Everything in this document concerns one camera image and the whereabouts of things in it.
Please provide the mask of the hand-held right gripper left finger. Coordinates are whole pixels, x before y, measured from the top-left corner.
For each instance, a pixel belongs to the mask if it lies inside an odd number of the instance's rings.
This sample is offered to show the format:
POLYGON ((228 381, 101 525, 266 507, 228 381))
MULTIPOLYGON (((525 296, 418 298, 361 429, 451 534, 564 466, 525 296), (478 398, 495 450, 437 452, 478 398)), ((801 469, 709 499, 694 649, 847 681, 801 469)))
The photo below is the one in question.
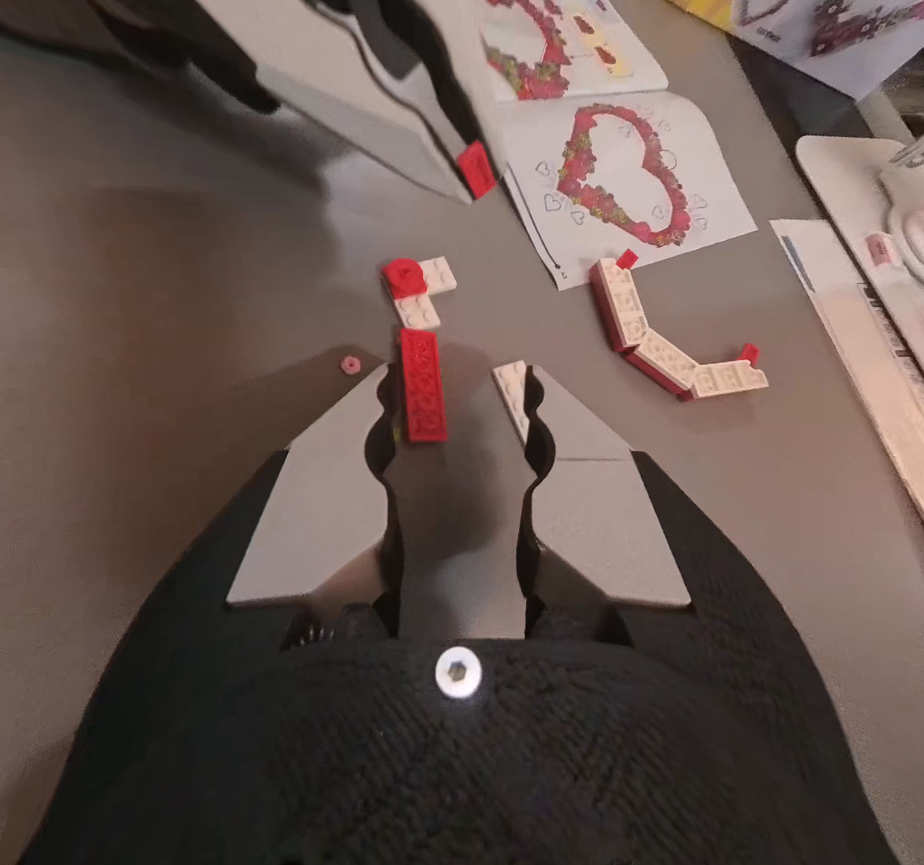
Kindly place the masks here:
POLYGON ((394 364, 378 366, 287 446, 228 605, 295 605, 332 626, 366 604, 397 633, 403 537, 386 475, 397 378, 394 364))

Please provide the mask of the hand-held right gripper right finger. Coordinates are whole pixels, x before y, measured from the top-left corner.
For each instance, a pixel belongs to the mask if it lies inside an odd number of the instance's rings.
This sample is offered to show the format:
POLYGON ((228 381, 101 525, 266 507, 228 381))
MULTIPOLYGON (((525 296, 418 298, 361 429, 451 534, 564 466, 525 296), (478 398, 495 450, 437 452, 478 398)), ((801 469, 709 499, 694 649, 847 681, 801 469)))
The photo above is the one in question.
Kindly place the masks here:
POLYGON ((525 638, 633 638, 695 621, 637 452, 546 371, 523 377, 531 472, 515 549, 525 638))

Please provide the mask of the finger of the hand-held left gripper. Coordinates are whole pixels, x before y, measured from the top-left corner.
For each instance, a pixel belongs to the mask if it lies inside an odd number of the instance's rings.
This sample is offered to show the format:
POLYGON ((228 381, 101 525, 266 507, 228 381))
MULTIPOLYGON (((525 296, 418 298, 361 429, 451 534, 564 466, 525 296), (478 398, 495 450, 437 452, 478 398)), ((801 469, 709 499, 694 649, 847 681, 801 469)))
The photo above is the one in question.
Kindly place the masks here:
POLYGON ((417 110, 374 78, 351 31, 304 0, 194 0, 254 63, 256 81, 408 181, 473 198, 417 110))
POLYGON ((375 0, 385 26, 430 75, 441 108, 465 143, 505 158, 490 68, 469 0, 375 0))

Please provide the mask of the small red lego brick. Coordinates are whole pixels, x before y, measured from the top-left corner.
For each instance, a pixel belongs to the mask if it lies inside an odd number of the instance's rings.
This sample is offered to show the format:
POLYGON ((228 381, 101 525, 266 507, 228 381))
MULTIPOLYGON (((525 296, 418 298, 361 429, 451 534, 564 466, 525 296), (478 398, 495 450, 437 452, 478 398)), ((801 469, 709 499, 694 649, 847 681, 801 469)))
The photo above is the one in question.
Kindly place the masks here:
POLYGON ((456 168, 474 201, 490 193, 496 185, 491 157, 480 140, 467 144, 456 156, 456 168))

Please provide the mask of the long red lego plate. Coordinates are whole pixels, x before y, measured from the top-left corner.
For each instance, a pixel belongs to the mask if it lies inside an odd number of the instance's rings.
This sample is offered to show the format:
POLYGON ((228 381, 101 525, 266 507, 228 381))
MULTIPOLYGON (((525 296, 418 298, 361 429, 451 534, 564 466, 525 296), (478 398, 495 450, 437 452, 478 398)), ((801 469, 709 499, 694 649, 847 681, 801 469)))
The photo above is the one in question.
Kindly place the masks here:
POLYGON ((448 427, 436 336, 427 330, 401 328, 399 340, 408 440, 445 443, 448 427))

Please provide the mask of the white and red lego corner assembly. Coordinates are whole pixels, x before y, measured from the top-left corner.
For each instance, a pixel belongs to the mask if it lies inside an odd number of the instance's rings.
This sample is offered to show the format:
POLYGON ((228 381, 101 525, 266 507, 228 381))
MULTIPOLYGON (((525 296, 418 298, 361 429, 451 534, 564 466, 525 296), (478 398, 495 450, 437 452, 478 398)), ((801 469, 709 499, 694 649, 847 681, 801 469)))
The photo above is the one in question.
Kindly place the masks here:
POLYGON ((431 331, 441 326, 441 319, 433 304, 433 297, 456 289, 456 278, 442 256, 417 262, 422 266, 429 289, 428 294, 400 301, 394 301, 388 295, 402 328, 431 331))

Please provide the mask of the long white lego plate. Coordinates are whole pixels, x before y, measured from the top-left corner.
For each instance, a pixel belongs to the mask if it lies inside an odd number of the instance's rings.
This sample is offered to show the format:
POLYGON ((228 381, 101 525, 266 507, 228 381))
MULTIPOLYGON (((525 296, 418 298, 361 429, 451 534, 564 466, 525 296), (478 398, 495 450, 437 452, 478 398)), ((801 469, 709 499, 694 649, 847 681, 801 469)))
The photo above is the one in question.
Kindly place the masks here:
POLYGON ((525 411, 526 363, 522 360, 505 363, 491 369, 494 384, 514 426, 514 432, 526 446, 529 418, 525 411))

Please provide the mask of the curved white and red lego assembly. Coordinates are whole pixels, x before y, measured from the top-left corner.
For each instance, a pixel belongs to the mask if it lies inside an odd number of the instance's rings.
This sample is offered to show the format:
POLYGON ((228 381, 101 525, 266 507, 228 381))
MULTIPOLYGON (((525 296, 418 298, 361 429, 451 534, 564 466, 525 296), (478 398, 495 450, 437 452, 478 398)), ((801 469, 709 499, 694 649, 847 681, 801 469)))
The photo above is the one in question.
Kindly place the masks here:
POLYGON ((632 268, 632 250, 604 257, 589 272, 595 305, 612 350, 670 395, 682 401, 724 397, 766 389, 770 382, 757 367, 759 349, 747 343, 738 356, 699 363, 649 323, 632 268))

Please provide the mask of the heart print instruction booklet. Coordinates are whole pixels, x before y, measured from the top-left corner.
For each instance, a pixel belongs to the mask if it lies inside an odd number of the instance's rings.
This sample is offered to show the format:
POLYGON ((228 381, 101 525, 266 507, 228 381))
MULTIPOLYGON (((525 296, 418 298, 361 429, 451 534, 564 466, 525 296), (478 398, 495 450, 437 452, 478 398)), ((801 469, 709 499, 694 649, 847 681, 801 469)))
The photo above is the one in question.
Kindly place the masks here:
POLYGON ((602 257, 641 266, 757 226, 705 114, 610 0, 470 0, 504 174, 559 290, 602 257))

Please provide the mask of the laminated paper sheet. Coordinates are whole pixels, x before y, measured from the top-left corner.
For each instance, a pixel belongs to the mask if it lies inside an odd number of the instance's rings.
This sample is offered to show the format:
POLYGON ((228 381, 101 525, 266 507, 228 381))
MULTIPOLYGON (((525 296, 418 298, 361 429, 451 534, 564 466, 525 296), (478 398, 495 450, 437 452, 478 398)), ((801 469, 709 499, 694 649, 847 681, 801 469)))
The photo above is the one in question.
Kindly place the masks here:
POLYGON ((896 472, 923 513, 922 370, 832 226, 776 219, 770 227, 798 275, 896 472))

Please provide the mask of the white board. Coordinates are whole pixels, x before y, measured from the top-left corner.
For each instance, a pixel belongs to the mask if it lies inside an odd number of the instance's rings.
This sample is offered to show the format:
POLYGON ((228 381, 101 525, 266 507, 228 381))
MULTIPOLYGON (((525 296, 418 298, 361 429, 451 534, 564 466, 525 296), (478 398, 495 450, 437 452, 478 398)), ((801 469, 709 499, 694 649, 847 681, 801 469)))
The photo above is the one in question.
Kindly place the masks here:
POLYGON ((796 159, 831 224, 923 367, 923 138, 806 135, 796 159))

